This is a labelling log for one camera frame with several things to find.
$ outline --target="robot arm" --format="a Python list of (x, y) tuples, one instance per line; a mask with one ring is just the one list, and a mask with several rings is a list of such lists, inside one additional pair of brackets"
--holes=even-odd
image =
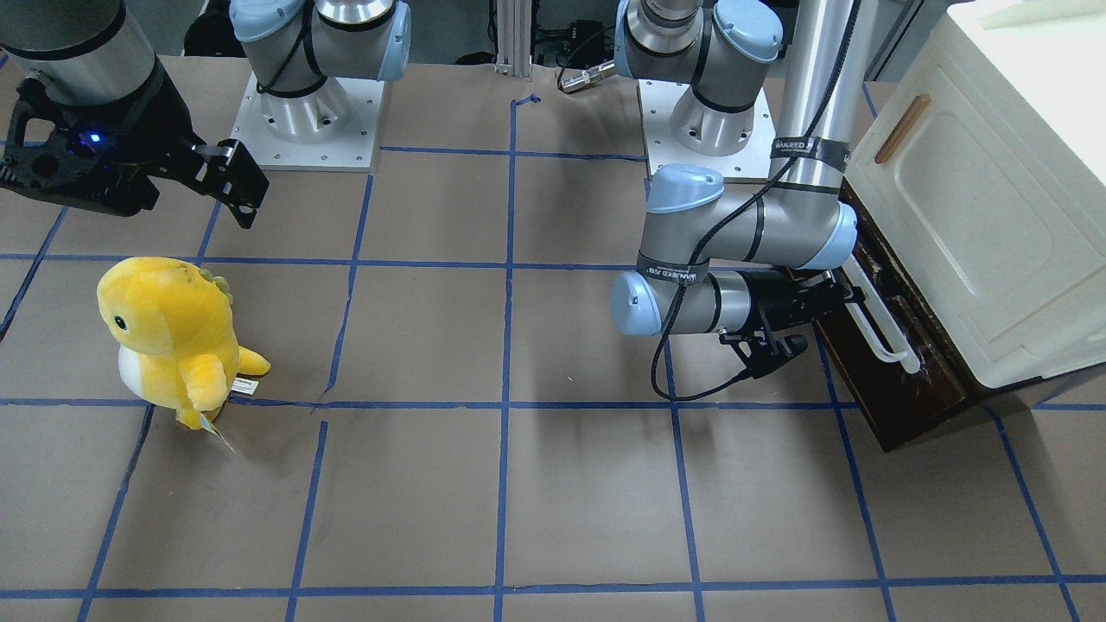
[(620, 75), (689, 84), (672, 110), (680, 143), (709, 156), (740, 151), (757, 95), (783, 44), (783, 24), (758, 0), (622, 0), (615, 30)]
[[(207, 145), (122, 0), (0, 0), (0, 46), (27, 74), (0, 164), (0, 186), (82, 209), (152, 209), (149, 176), (227, 205), (249, 228), (269, 182), (238, 141)], [(27, 139), (35, 120), (53, 125)]]
[[(649, 39), (669, 32), (685, 41), (687, 35), (679, 34), (680, 28), (693, 30), (692, 25), (678, 25), (679, 19), (693, 23), (685, 13), (660, 15), (656, 9), (665, 4), (662, 0), (624, 2), (619, 28), (630, 37), (623, 44), (620, 62), (636, 74), (638, 66), (654, 68), (668, 61), (680, 73), (657, 75), (685, 80), (686, 58), (695, 52), (696, 58), (708, 59), (702, 75), (709, 77), (711, 53), (696, 52), (701, 43), (665, 52), (664, 45)], [(690, 10), (690, 2), (667, 2), (669, 9), (677, 4)], [(719, 0), (716, 18), (720, 11), (724, 14), (726, 4), (727, 0)], [(667, 165), (657, 173), (646, 207), (637, 270), (619, 276), (612, 290), (612, 313), (623, 333), (661, 335), (664, 342), (669, 334), (717, 331), (722, 343), (733, 346), (745, 363), (747, 371), (739, 375), (760, 377), (805, 349), (802, 338), (780, 339), (775, 331), (811, 322), (857, 299), (853, 288), (831, 270), (849, 257), (856, 241), (856, 215), (837, 201), (837, 193), (875, 9), (874, 2), (862, 6), (860, 0), (847, 4), (804, 0), (800, 6), (784, 110), (772, 152), (773, 175), (764, 188), (751, 194), (727, 187), (719, 172), (698, 166)], [(685, 17), (671, 19), (680, 14)], [(648, 28), (640, 25), (643, 19), (649, 22)], [(713, 21), (716, 33), (730, 22)], [(851, 37), (854, 30), (857, 34)], [(759, 89), (763, 73), (753, 79)], [(697, 89), (701, 80), (691, 80), (689, 92), (713, 110), (717, 101)], [(732, 87), (728, 92), (744, 90)], [(716, 273), (709, 270), (711, 259), (825, 272), (805, 281), (764, 270)], [(656, 382), (654, 387), (664, 394)]]
[(355, 114), (334, 79), (389, 82), (407, 69), (411, 18), (401, 0), (233, 0), (230, 19), (257, 77), (251, 114), (282, 143), (342, 136)]

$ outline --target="yellow dinosaur plush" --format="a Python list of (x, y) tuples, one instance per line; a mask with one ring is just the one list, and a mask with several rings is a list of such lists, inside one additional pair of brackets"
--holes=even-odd
[(215, 432), (210, 422), (236, 374), (269, 372), (269, 361), (238, 345), (228, 289), (221, 277), (164, 257), (121, 261), (96, 287), (100, 317), (119, 342), (123, 383), (175, 408), (191, 429)]

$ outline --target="cable strap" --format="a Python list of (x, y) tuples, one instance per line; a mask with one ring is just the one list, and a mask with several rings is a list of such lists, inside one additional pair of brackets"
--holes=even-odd
[(637, 252), (637, 271), (643, 277), (668, 281), (678, 286), (693, 286), (707, 278), (709, 261), (700, 263), (668, 263)]
[(821, 136), (811, 136), (810, 138), (784, 136), (776, 137), (772, 143), (770, 157), (817, 159), (844, 173), (849, 155), (848, 143), (830, 141)]

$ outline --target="wooden handle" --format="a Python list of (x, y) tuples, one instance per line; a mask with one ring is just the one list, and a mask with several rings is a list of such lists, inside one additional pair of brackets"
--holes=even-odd
[(929, 103), (930, 97), (926, 94), (918, 95), (910, 102), (906, 112), (902, 113), (902, 118), (899, 120), (898, 124), (895, 125), (895, 129), (891, 129), (890, 135), (887, 136), (884, 146), (879, 147), (879, 152), (876, 154), (876, 164), (883, 164), (895, 155), (899, 145), (906, 139), (906, 135), (914, 129), (914, 124), (918, 122), (918, 117), (929, 107)]

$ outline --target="green plush spike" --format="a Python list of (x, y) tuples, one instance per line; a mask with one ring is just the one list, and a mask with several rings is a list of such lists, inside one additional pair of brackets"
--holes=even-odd
[(219, 288), (219, 291), (227, 294), (227, 299), (230, 300), (230, 303), (231, 304), (234, 303), (234, 297), (231, 296), (230, 293), (230, 283), (227, 282), (227, 279), (222, 277), (216, 277), (207, 268), (200, 268), (200, 276), (204, 277), (205, 280), (215, 283), (215, 287)]

